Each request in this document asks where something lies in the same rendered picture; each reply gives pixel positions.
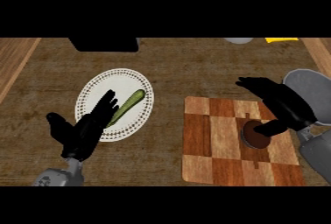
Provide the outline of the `black appliance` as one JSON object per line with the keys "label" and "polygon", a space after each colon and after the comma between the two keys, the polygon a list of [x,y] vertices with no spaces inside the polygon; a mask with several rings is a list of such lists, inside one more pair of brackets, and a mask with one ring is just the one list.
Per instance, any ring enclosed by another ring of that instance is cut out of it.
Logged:
{"label": "black appliance", "polygon": [[135,53],[140,50],[137,38],[70,38],[82,52],[122,52]]}

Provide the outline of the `checkered wooden cutting board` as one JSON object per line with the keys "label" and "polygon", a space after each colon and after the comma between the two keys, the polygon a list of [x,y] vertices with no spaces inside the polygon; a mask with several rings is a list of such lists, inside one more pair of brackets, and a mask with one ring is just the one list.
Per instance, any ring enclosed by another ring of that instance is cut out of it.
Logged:
{"label": "checkered wooden cutting board", "polygon": [[245,144],[245,123],[276,115],[259,101],[190,96],[184,110],[182,179],[216,186],[302,186],[292,135],[273,137],[264,149]]}

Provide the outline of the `brown woven placemat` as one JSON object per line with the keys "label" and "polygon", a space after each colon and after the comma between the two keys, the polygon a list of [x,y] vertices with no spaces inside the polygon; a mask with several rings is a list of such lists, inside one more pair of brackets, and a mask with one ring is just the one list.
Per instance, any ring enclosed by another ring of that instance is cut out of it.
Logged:
{"label": "brown woven placemat", "polygon": [[126,140],[101,143],[85,163],[91,186],[181,186],[184,99],[208,96],[253,100],[237,87],[243,76],[280,81],[317,63],[299,41],[255,39],[234,45],[221,38],[146,38],[140,52],[79,52],[66,38],[0,40],[0,186],[29,186],[39,173],[67,163],[49,135],[47,115],[75,117],[82,88],[112,68],[150,79],[156,102],[150,120]]}

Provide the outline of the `yellow object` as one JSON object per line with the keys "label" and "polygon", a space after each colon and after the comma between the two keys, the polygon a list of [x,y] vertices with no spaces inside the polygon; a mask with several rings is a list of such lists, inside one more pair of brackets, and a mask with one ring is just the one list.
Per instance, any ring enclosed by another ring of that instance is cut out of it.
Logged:
{"label": "yellow object", "polygon": [[265,38],[268,44],[274,42],[299,41],[299,38]]}

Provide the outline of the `grey pan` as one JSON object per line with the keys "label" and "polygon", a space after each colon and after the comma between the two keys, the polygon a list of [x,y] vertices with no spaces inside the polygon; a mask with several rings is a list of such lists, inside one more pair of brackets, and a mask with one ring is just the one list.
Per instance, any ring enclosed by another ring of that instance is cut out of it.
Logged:
{"label": "grey pan", "polygon": [[311,69],[296,69],[284,77],[284,84],[308,102],[315,112],[315,124],[331,126],[331,78]]}

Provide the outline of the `pale grey round object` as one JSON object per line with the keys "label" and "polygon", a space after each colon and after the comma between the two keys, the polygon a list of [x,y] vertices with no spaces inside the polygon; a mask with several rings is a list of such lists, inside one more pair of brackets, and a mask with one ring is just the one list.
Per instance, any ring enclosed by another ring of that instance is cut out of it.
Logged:
{"label": "pale grey round object", "polygon": [[228,42],[243,45],[253,41],[255,38],[224,38]]}

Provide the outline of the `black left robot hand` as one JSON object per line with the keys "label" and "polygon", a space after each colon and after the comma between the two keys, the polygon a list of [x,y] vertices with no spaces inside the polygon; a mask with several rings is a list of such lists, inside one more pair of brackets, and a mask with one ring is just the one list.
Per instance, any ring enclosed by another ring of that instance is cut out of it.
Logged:
{"label": "black left robot hand", "polygon": [[92,155],[112,118],[120,109],[116,92],[110,90],[98,101],[91,113],[85,114],[76,125],[55,112],[47,115],[51,136],[63,143],[61,157],[83,162]]}

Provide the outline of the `green cucumber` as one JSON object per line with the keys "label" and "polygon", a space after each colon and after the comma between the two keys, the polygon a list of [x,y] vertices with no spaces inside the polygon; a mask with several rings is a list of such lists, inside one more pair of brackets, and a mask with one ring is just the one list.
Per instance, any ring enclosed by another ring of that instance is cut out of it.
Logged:
{"label": "green cucumber", "polygon": [[126,113],[131,111],[131,109],[137,106],[137,104],[144,100],[146,98],[146,90],[140,89],[135,91],[135,93],[131,95],[129,99],[123,103],[123,105],[119,108],[119,111],[116,112],[112,121],[109,123],[109,127],[113,126],[120,118],[126,115]]}

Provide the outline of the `brown chocolate cupcake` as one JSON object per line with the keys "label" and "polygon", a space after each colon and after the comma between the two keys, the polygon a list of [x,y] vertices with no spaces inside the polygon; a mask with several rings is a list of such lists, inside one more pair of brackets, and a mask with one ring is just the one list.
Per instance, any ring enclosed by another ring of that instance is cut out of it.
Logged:
{"label": "brown chocolate cupcake", "polygon": [[256,120],[250,120],[243,126],[243,141],[247,146],[255,149],[265,149],[271,144],[273,138],[255,131],[255,128],[264,123]]}

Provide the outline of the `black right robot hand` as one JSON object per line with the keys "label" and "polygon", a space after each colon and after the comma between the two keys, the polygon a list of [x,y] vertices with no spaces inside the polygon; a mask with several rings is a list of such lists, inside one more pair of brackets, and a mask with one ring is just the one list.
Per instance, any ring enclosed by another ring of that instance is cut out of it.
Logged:
{"label": "black right robot hand", "polygon": [[299,131],[317,122],[315,112],[299,93],[286,85],[265,77],[242,77],[236,84],[246,88],[262,100],[276,119],[259,125],[255,131],[267,137]]}

